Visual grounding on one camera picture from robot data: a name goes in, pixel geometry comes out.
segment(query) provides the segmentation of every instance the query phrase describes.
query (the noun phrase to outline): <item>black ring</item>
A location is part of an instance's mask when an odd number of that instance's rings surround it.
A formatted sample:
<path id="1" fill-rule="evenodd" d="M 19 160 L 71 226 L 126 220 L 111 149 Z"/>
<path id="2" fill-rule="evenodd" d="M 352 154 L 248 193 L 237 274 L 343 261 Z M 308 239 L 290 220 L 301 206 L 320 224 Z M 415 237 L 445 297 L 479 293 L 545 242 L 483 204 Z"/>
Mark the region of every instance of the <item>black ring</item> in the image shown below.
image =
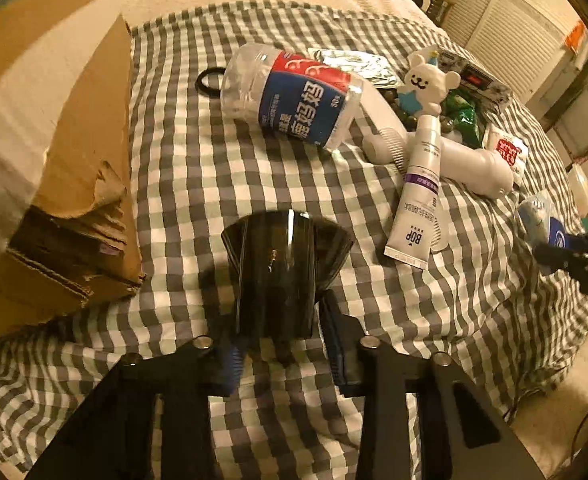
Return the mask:
<path id="1" fill-rule="evenodd" d="M 207 86 L 203 79 L 210 74 L 224 74 L 225 68 L 222 66 L 213 66 L 212 68 L 208 68 L 203 70 L 196 78 L 196 90 L 200 90 L 203 94 L 208 95 L 210 97 L 220 97 L 220 89 L 219 88 L 212 88 L 211 86 Z"/>

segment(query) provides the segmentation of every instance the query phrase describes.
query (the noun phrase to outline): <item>bear ear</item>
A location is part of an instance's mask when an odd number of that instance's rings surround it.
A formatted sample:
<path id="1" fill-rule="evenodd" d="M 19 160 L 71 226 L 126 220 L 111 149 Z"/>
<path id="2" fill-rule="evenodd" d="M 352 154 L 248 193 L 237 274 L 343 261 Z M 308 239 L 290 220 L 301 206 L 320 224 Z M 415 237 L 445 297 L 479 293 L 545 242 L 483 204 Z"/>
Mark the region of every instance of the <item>bear ear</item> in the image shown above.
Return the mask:
<path id="1" fill-rule="evenodd" d="M 415 66 L 422 65 L 425 63 L 425 58 L 421 56 L 421 54 L 411 54 L 410 57 L 407 58 L 410 62 L 410 68 L 414 68 Z"/>
<path id="2" fill-rule="evenodd" d="M 445 88 L 453 90 L 460 85 L 460 74 L 456 72 L 447 72 L 445 74 Z"/>

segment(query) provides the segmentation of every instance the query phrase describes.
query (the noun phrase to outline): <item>bed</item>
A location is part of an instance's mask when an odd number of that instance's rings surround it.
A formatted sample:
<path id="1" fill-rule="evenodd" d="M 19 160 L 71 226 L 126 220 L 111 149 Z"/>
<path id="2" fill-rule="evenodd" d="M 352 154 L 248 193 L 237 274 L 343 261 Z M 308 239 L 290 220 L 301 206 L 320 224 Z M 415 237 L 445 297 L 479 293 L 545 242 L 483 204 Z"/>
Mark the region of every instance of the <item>bed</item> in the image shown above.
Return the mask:
<path id="1" fill-rule="evenodd" d="M 529 146 L 522 186 L 492 201 L 443 180 L 450 248 L 421 272 L 382 255 L 402 178 L 364 158 L 362 138 L 373 127 L 366 115 L 357 114 L 340 149 L 322 153 L 229 121 L 194 89 L 199 72 L 224 66 L 248 41 L 366 50 L 399 73 L 408 54 L 434 43 L 478 62 L 410 0 L 121 1 L 132 35 L 131 190 L 149 278 L 132 300 L 0 340 L 0 463 L 28 470 L 123 353 L 174 351 L 229 312 L 221 231 L 277 207 L 354 233 L 332 288 L 366 332 L 410 354 L 448 352 L 506 415 L 563 379 L 588 336 L 588 298 L 562 273 L 541 277 L 516 206 L 547 189 L 567 229 L 581 227 L 561 161 L 520 102 L 493 118 Z M 219 475 L 349 478 L 362 407 L 338 395 L 317 332 L 286 349 L 266 342 L 245 359 L 237 395 L 211 400 Z M 158 475 L 157 436 L 154 443 Z M 415 457 L 417 446 L 413 438 Z M 419 473 L 418 460 L 413 468 Z"/>

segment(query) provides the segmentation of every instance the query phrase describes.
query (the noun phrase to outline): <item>black and white checkered fabric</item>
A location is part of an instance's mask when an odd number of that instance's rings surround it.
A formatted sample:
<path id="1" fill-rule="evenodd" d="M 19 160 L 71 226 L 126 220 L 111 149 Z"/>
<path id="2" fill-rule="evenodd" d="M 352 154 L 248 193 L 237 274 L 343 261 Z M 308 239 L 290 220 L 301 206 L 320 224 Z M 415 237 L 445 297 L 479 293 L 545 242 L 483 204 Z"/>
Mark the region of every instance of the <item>black and white checkered fabric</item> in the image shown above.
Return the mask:
<path id="1" fill-rule="evenodd" d="M 560 272 L 539 275 L 516 206 L 547 189 L 568 230 L 580 224 L 561 162 L 524 106 L 512 102 L 494 117 L 530 148 L 523 186 L 492 201 L 443 181 L 450 247 L 423 272 L 382 254 L 402 179 L 363 158 L 372 126 L 362 113 L 328 153 L 223 119 L 219 101 L 194 90 L 199 72 L 226 65 L 246 42 L 365 50 L 403 74 L 408 54 L 430 44 L 465 54 L 448 38 L 390 16 L 276 1 L 172 14 L 132 36 L 132 194 L 149 279 L 131 301 L 0 340 L 0 461 L 27 470 L 119 355 L 171 352 L 229 312 L 221 231 L 270 208 L 306 210 L 352 231 L 357 242 L 333 284 L 343 312 L 398 351 L 448 352 L 498 410 L 564 375 L 588 335 L 588 299 Z M 349 476 L 362 407 L 337 394 L 318 336 L 286 349 L 266 342 L 245 359 L 237 395 L 211 401 L 220 475 Z"/>

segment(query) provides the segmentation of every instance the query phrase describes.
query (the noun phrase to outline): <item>white bear toy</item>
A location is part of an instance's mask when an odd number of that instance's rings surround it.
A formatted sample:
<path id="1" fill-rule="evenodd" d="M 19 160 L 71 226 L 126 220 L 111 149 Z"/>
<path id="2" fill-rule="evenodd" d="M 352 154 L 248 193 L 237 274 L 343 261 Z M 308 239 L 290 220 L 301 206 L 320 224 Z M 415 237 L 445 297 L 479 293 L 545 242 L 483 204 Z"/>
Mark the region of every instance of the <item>white bear toy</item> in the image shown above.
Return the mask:
<path id="1" fill-rule="evenodd" d="M 408 57 L 410 70 L 405 74 L 404 85 L 398 89 L 398 105 L 410 115 L 440 115 L 440 103 L 448 92 L 460 85 L 460 74 L 439 70 L 426 63 L 420 54 Z"/>

